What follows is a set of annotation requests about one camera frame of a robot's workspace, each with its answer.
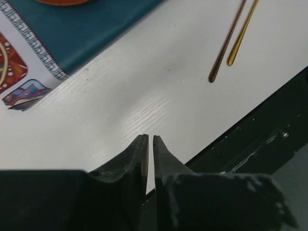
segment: gray floor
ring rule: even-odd
[[[282,186],[300,230],[308,230],[308,144],[273,174]]]

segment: patterned border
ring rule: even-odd
[[[0,0],[0,10],[11,21],[19,33],[25,38],[30,47],[37,54],[39,59],[44,63],[46,68],[52,73],[52,75],[55,76],[58,80],[66,80],[68,78],[67,74],[57,65],[48,51],[41,44],[39,39],[6,0]]]

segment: orange bowl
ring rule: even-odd
[[[50,5],[71,6],[71,5],[82,4],[90,0],[37,0],[37,1]]]

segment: table surface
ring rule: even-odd
[[[190,160],[308,64],[308,1],[260,0],[234,65],[208,83],[240,3],[167,0],[28,111],[0,108],[0,168],[90,171],[143,133]]]

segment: screw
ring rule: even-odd
[[[283,134],[282,134],[282,137],[284,137],[284,138],[287,138],[289,136],[289,133],[287,133],[287,132],[284,132]]]

